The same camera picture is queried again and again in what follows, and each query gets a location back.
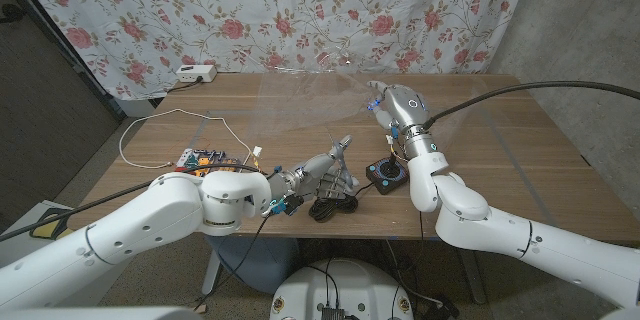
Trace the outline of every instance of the pink rose pattern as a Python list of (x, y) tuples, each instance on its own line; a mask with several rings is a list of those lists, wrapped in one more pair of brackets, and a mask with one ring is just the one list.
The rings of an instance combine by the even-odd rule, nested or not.
[(162, 93), (181, 64), (226, 72), (334, 66), (482, 72), (517, 2), (41, 0), (98, 81), (122, 99)]

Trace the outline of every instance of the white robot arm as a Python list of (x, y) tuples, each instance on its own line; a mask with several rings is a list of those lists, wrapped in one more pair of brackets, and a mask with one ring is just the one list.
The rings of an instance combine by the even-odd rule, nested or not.
[(420, 211), (442, 208), (438, 236), (450, 245), (515, 257), (583, 287), (613, 304), (640, 304), (640, 250), (606, 244), (524, 219), (496, 208), (456, 174), (435, 175), (448, 166), (423, 128), (428, 108), (421, 94), (403, 85), (370, 82), (380, 91), (371, 107), (385, 129), (404, 136), (410, 159), (411, 201)]
[[(240, 228), (242, 217), (291, 215), (303, 198), (321, 194), (327, 184), (332, 191), (351, 191), (335, 181), (348, 175), (339, 160), (350, 142), (347, 136), (327, 154), (269, 179), (227, 171), (164, 174), (111, 214), (0, 269), (0, 313), (55, 306), (116, 264), (193, 232), (225, 236)], [(335, 167), (336, 161), (343, 166)]]

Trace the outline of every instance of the gray wall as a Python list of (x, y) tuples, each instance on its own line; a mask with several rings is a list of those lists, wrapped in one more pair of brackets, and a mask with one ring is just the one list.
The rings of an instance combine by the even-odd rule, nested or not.
[[(489, 71), (640, 90), (639, 40), (640, 0), (520, 0)], [(640, 102), (589, 89), (531, 93), (640, 220)]]

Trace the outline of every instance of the power strip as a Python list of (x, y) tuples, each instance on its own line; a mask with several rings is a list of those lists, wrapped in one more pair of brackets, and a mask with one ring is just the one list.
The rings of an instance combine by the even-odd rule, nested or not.
[(176, 71), (180, 82), (195, 82), (198, 76), (202, 76), (202, 82), (212, 82), (217, 73), (213, 65), (182, 65)]

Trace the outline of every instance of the white cable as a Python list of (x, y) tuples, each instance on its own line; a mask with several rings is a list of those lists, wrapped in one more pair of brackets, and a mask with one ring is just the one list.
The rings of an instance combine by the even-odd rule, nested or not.
[(249, 149), (247, 144), (243, 143), (242, 140), (240, 140), (240, 138), (233, 132), (233, 130), (231, 130), (231, 128), (229, 127), (229, 125), (227, 125), (227, 122), (224, 120), (224, 118), (210, 117), (210, 116), (206, 116), (206, 115), (192, 113), (192, 112), (189, 112), (189, 111), (184, 111), (182, 109), (173, 109), (173, 110), (169, 110), (167, 112), (163, 112), (163, 113), (160, 113), (160, 114), (155, 114), (155, 115), (143, 117), (143, 118), (137, 119), (134, 122), (132, 122), (131, 125), (129, 125), (129, 127), (127, 128), (127, 130), (124, 131), (124, 133), (120, 137), (120, 142), (118, 143), (118, 148), (120, 149), (120, 156), (122, 157), (122, 160), (124, 160), (124, 162), (126, 162), (127, 164), (129, 164), (131, 166), (135, 166), (135, 167), (139, 167), (139, 168), (143, 168), (143, 169), (160, 169), (160, 168), (163, 168), (163, 167), (167, 167), (167, 166), (173, 165), (172, 162), (167, 162), (165, 164), (158, 165), (158, 166), (146, 166), (146, 165), (140, 165), (140, 164), (132, 163), (131, 161), (127, 160), (126, 157), (124, 157), (124, 153), (122, 152), (122, 139), (124, 139), (124, 137), (127, 135), (127, 132), (129, 131), (129, 129), (131, 129), (131, 127), (135, 123), (137, 123), (138, 121), (148, 120), (148, 119), (151, 119), (151, 118), (154, 118), (154, 117), (171, 114), (172, 112), (176, 112), (176, 111), (183, 112), (183, 113), (185, 113), (187, 115), (198, 116), (198, 117), (201, 117), (201, 118), (207, 119), (207, 120), (222, 120), (222, 123), (227, 128), (227, 130), (229, 130), (231, 135), (233, 135), (233, 137), (236, 138), (236, 140), (238, 140), (238, 142), (240, 144), (242, 144), (242, 146), (244, 146), (247, 149), (247, 151), (249, 152), (249, 155), (251, 155), (251, 149)]
[(417, 292), (409, 289), (409, 287), (407, 285), (405, 285), (404, 281), (402, 281), (402, 276), (400, 275), (400, 269), (398, 269), (398, 260), (396, 260), (396, 254), (393, 252), (393, 248), (391, 247), (391, 243), (389, 243), (389, 240), (385, 240), (387, 242), (387, 246), (389, 247), (389, 251), (391, 251), (391, 257), (393, 257), (393, 263), (396, 266), (396, 272), (398, 273), (398, 280), (400, 280), (400, 284), (402, 284), (402, 287), (404, 287), (405, 290), (407, 290), (408, 292), (412, 293), (413, 295), (425, 299), (427, 301), (431, 301), (433, 303), (436, 303), (438, 305), (438, 307), (444, 306), (444, 304), (442, 303), (442, 301), (440, 300), (436, 300), (434, 298), (430, 298), (428, 296), (424, 296), (422, 294), (418, 294)]

